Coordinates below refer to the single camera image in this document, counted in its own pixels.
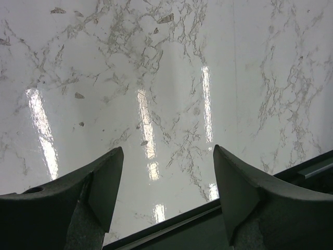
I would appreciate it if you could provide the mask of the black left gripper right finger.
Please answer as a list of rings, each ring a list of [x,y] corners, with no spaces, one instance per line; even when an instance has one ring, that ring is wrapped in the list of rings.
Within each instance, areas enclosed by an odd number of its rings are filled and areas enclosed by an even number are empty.
[[[332,152],[274,175],[219,145],[213,161],[234,249],[332,249]]]

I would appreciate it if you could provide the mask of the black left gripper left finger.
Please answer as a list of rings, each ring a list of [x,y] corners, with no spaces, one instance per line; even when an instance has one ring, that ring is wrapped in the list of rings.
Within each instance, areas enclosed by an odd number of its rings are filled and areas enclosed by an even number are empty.
[[[122,169],[117,147],[54,181],[2,195],[1,249],[101,249]]]

